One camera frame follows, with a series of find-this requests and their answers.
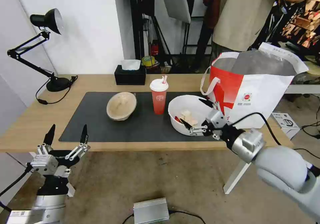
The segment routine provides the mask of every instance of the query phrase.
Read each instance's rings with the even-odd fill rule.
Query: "fire extinguisher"
[[[158,44],[158,40],[153,40],[152,44],[151,44],[151,48],[150,48],[150,54],[152,56],[156,56],[159,53],[159,44]]]

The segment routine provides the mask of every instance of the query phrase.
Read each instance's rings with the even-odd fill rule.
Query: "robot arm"
[[[38,145],[39,154],[31,162],[32,168],[45,177],[32,209],[11,211],[7,224],[53,224],[60,223],[63,218],[71,166],[79,162],[90,146],[87,125],[83,127],[79,146],[72,151],[52,149],[54,131],[55,125],[46,134],[43,144]]]
[[[200,99],[213,107],[213,103]],[[200,127],[180,121],[191,135],[202,133],[226,142],[228,149],[246,163],[252,162],[258,176],[270,186],[282,191],[314,220],[320,222],[320,169],[305,161],[295,150],[279,146],[263,149],[263,135],[256,129],[245,132],[236,129],[217,109],[212,109]]]

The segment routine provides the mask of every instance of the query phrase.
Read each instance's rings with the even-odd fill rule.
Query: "cardboard box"
[[[300,130],[300,127],[293,121],[288,113],[272,113],[274,119],[278,122],[281,130],[287,135],[289,139],[295,136]]]

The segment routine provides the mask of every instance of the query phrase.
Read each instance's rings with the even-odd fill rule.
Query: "red jacket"
[[[219,19],[221,0],[203,0],[203,4],[207,6],[204,15],[204,22],[208,28],[213,29]]]

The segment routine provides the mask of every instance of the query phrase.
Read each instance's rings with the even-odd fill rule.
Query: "black pants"
[[[196,56],[191,65],[191,69],[198,69],[200,67],[201,62],[204,58],[204,54],[207,49],[207,44],[210,40],[213,30],[214,29],[208,28],[204,22],[202,23],[201,32],[200,32],[200,36],[197,44],[198,46],[197,46]]]

